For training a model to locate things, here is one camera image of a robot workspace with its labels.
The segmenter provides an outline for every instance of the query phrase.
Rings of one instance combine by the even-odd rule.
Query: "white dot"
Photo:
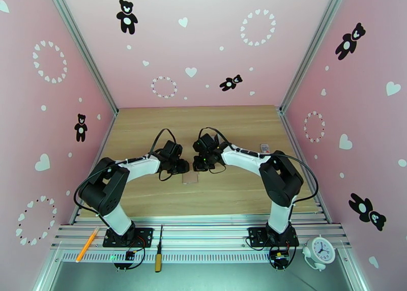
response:
[[[400,159],[398,161],[398,165],[400,165],[401,167],[406,167],[407,166],[407,161],[405,161],[404,159]]]

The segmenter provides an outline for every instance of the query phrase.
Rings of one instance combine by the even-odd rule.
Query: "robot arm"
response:
[[[295,199],[304,183],[292,163],[283,157],[284,153],[275,151],[265,155],[239,148],[227,142],[219,143],[219,138],[209,134],[194,143],[199,153],[194,157],[194,171],[215,168],[215,163],[233,165],[248,170],[261,177],[267,195],[271,199],[271,210],[266,229],[273,245],[289,241],[292,246],[298,241],[292,238],[293,227],[289,222]]]

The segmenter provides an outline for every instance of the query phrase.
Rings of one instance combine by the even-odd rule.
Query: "white alarm clock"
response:
[[[327,239],[321,236],[309,239],[302,253],[304,260],[314,270],[322,271],[325,269],[326,264],[335,260],[335,248]],[[314,266],[308,261],[308,258],[314,261]]]

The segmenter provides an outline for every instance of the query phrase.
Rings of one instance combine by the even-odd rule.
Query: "wooden table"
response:
[[[192,144],[199,130],[206,126],[217,128],[241,148],[260,151],[260,144],[267,143],[272,152],[281,150],[294,155],[275,107],[268,105],[121,109],[102,157],[122,160],[142,156],[150,150],[158,132],[169,128],[183,146],[181,157],[192,163],[196,155]],[[171,136],[164,132],[156,149],[162,148],[168,139]],[[294,165],[302,174],[299,164]],[[310,194],[304,183],[299,197]],[[195,184],[183,184],[182,175],[165,182],[159,181],[157,174],[144,176],[126,185],[121,205],[130,217],[270,212],[270,199],[261,178],[234,166],[220,174],[200,172]],[[298,203],[294,211],[315,212],[318,208],[311,199]],[[94,217],[87,211],[80,215]]]

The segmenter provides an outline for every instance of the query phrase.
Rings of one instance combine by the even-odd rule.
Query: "pink backdrop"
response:
[[[288,110],[329,212],[343,224],[372,290],[406,289],[406,15],[407,0],[344,0]],[[340,61],[335,49],[358,22],[366,34]],[[348,204],[351,193],[386,216],[383,231],[359,220]]]
[[[112,112],[52,0],[0,0],[0,27],[0,288],[31,290]]]
[[[121,31],[119,0],[66,1],[123,108],[279,105],[329,0],[125,0],[133,35]],[[243,82],[223,92],[237,74]]]

